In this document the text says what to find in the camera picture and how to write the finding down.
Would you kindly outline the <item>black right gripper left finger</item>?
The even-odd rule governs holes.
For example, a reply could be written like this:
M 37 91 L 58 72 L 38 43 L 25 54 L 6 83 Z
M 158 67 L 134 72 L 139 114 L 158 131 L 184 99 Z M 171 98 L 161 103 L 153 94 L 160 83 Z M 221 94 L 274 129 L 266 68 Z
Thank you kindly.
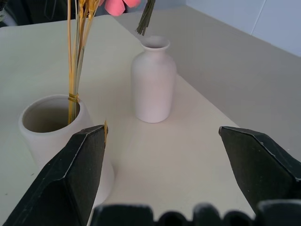
M 105 125 L 72 135 L 40 171 L 11 212 L 6 226 L 85 226 L 100 184 Z

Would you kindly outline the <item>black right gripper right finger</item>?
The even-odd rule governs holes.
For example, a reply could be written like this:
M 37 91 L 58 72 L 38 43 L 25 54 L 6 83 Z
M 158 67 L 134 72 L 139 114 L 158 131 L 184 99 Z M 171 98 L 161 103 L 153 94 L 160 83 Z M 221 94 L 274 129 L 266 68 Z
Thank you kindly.
M 301 213 L 301 163 L 264 133 L 221 126 L 236 182 L 253 211 Z

